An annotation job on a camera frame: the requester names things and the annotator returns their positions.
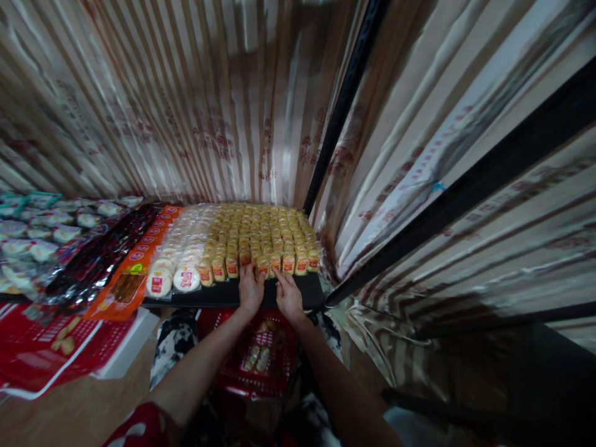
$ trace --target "red plastic basket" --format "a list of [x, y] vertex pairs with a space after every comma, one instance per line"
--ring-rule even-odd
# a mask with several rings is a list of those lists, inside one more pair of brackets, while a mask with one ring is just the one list
[[[231, 309], [203, 309], [197, 320], [199, 339], [207, 336], [231, 314], [233, 314]], [[278, 326], [276, 332], [256, 333], [267, 318], [273, 320]], [[280, 336], [284, 337], [283, 344], [275, 350], [274, 340]], [[269, 363], [262, 374], [255, 370], [247, 371], [244, 367], [250, 347], [255, 343], [267, 346], [271, 350]], [[252, 400], [279, 399], [286, 393], [296, 362], [297, 349], [298, 336], [281, 313], [273, 309], [260, 310], [240, 336], [230, 359], [219, 372], [215, 386]]]

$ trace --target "hand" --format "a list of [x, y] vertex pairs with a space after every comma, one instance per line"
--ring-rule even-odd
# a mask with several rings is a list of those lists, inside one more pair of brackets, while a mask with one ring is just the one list
[[278, 279], [276, 301], [279, 311], [293, 327], [296, 327], [307, 318], [302, 308], [302, 294], [292, 275], [280, 272], [275, 267], [272, 267], [272, 270]]
[[240, 268], [240, 307], [256, 314], [263, 302], [265, 293], [265, 273], [259, 275], [258, 281], [253, 273], [253, 265]]

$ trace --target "red sleeve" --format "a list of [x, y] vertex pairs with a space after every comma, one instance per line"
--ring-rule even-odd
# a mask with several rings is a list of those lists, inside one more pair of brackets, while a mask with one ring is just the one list
[[153, 402], [139, 405], [103, 444], [104, 447], [167, 446], [166, 418]]

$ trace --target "red label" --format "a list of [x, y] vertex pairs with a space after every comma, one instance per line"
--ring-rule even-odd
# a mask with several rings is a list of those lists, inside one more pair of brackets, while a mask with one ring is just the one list
[[151, 291], [155, 293], [161, 292], [161, 278], [153, 278], [151, 281]]
[[181, 287], [190, 287], [192, 285], [192, 272], [182, 272]]

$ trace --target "black metal pole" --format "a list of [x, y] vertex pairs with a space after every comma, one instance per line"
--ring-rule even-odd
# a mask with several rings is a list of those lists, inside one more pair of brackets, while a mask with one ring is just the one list
[[341, 283], [327, 297], [324, 307], [333, 307], [356, 292], [595, 120], [596, 58], [593, 58]]
[[371, 0], [366, 6], [364, 19], [358, 30], [354, 50], [348, 63], [346, 75], [341, 83], [337, 102], [333, 108], [333, 113], [321, 146], [321, 153], [318, 156], [317, 165], [310, 180], [309, 191], [304, 201], [303, 208], [307, 215], [310, 215], [317, 200], [319, 189], [325, 179], [325, 173], [327, 172], [329, 162], [331, 162], [343, 125], [350, 112], [352, 101], [360, 85], [366, 63], [373, 50], [374, 42], [381, 28], [381, 22], [385, 17], [389, 3], [389, 0]]

